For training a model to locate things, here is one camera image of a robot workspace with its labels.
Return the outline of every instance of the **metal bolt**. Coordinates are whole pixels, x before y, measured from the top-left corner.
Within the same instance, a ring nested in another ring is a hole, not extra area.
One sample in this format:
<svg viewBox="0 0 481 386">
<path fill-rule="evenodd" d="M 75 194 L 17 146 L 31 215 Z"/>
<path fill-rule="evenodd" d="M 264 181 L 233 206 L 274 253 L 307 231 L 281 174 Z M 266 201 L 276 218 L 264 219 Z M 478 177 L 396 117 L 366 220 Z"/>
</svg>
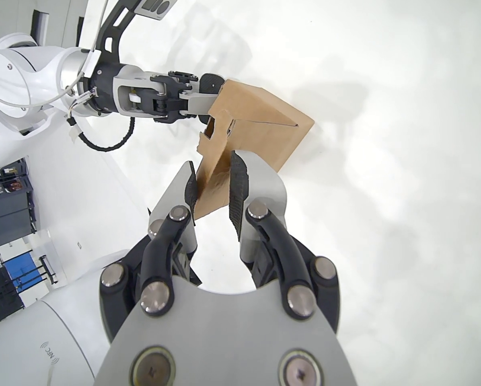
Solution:
<svg viewBox="0 0 481 386">
<path fill-rule="evenodd" d="M 269 210 L 261 200 L 255 199 L 248 206 L 248 214 L 252 218 L 262 219 L 269 214 Z"/>
<path fill-rule="evenodd" d="M 318 363 L 312 355 L 301 350 L 291 351 L 282 358 L 279 377 L 282 386 L 319 386 L 321 384 Z"/>
<path fill-rule="evenodd" d="M 173 221 L 183 221 L 188 216 L 189 210 L 183 205 L 175 206 L 171 209 L 171 212 L 169 212 L 169 218 Z"/>
<path fill-rule="evenodd" d="M 161 346 L 141 353 L 132 369 L 132 384 L 138 386 L 167 386 L 173 384 L 176 365 L 173 356 Z"/>
<path fill-rule="evenodd" d="M 119 263 L 108 265 L 101 273 L 101 284 L 105 287 L 112 287 L 123 279 L 124 267 Z"/>
<path fill-rule="evenodd" d="M 146 286 L 141 294 L 141 307 L 147 314 L 156 314 L 165 308 L 171 292 L 162 281 L 154 281 Z"/>
<path fill-rule="evenodd" d="M 325 280 L 331 280 L 337 275 L 334 263 L 324 256 L 318 256 L 316 258 L 314 267 L 316 272 Z"/>
<path fill-rule="evenodd" d="M 294 285 L 287 292 L 290 309 L 299 316 L 309 317 L 316 308 L 316 296 L 306 285 Z"/>
<path fill-rule="evenodd" d="M 162 222 L 164 222 L 163 219 L 156 219 L 154 220 L 150 225 L 149 228 L 147 229 L 147 232 L 149 235 L 152 235 L 153 237 L 156 236 L 158 233 L 158 230 L 160 229 L 160 226 L 162 225 Z"/>
</svg>

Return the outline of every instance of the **silver metal plate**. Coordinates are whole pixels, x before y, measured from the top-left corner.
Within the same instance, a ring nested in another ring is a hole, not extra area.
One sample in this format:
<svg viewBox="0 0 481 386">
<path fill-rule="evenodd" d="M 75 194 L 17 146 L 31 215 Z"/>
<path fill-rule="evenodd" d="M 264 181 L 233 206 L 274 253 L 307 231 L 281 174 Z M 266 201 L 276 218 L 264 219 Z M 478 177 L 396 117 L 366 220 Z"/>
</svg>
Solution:
<svg viewBox="0 0 481 386">
<path fill-rule="evenodd" d="M 323 385 L 354 386 L 351 368 L 327 320 L 306 321 L 282 308 L 278 281 L 248 294 L 213 294 L 173 277 L 175 302 L 160 318 L 137 304 L 117 333 L 95 386 L 130 384 L 143 350 L 162 346 L 174 357 L 175 386 L 278 385 L 282 357 L 293 349 L 313 355 Z"/>
</svg>

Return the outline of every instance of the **white tape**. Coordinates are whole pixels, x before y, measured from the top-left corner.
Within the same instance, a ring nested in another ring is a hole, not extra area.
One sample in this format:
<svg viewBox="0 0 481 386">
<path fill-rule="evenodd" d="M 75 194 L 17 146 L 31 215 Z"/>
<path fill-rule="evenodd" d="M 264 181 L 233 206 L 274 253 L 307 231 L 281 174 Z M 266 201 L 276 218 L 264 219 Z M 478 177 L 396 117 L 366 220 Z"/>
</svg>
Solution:
<svg viewBox="0 0 481 386">
<path fill-rule="evenodd" d="M 78 140 L 78 136 L 81 134 L 81 129 L 78 125 L 74 125 L 71 127 L 71 130 L 69 131 L 69 136 L 73 140 L 73 143 Z"/>
<path fill-rule="evenodd" d="M 94 69 L 96 68 L 97 62 L 99 62 L 99 57 L 101 56 L 101 51 L 94 50 L 91 51 L 85 59 L 85 63 L 81 68 L 81 71 L 84 73 L 85 78 L 90 78 L 94 73 Z"/>
</svg>

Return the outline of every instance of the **cardboard box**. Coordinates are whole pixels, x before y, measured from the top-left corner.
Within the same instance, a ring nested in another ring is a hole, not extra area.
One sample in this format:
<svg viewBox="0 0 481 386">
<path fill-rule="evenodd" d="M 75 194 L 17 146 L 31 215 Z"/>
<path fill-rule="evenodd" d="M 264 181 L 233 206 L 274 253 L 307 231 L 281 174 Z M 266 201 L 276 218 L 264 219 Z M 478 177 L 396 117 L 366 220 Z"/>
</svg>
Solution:
<svg viewBox="0 0 481 386">
<path fill-rule="evenodd" d="M 314 121 L 263 88 L 228 80 L 199 135 L 196 219 L 228 204 L 230 154 L 249 150 L 279 171 Z"/>
</svg>

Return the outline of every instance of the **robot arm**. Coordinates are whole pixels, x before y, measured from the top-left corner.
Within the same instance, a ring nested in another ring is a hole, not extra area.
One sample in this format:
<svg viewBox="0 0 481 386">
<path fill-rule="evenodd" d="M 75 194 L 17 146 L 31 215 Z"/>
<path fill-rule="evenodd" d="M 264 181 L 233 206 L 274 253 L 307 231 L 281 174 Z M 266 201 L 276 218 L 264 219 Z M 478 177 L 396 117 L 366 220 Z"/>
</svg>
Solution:
<svg viewBox="0 0 481 386">
<path fill-rule="evenodd" d="M 45 140 L 64 116 L 72 125 L 72 116 L 114 112 L 160 123 L 199 116 L 206 123 L 224 83 L 220 76 L 144 72 L 119 61 L 119 41 L 132 19 L 161 20 L 175 3 L 119 0 L 90 50 L 38 46 L 24 33 L 0 39 L 0 168 Z"/>
<path fill-rule="evenodd" d="M 336 339 L 339 283 L 285 227 L 286 192 L 259 156 L 231 156 L 230 219 L 257 290 L 198 289 L 197 196 L 186 162 L 152 211 L 149 238 L 101 274 L 111 342 L 95 385 L 355 385 Z"/>
<path fill-rule="evenodd" d="M 335 266 L 287 232 L 279 176 L 253 153 L 231 157 L 230 218 L 255 291 L 196 287 L 186 162 L 131 250 L 0 323 L 0 384 L 354 386 Z"/>
</svg>

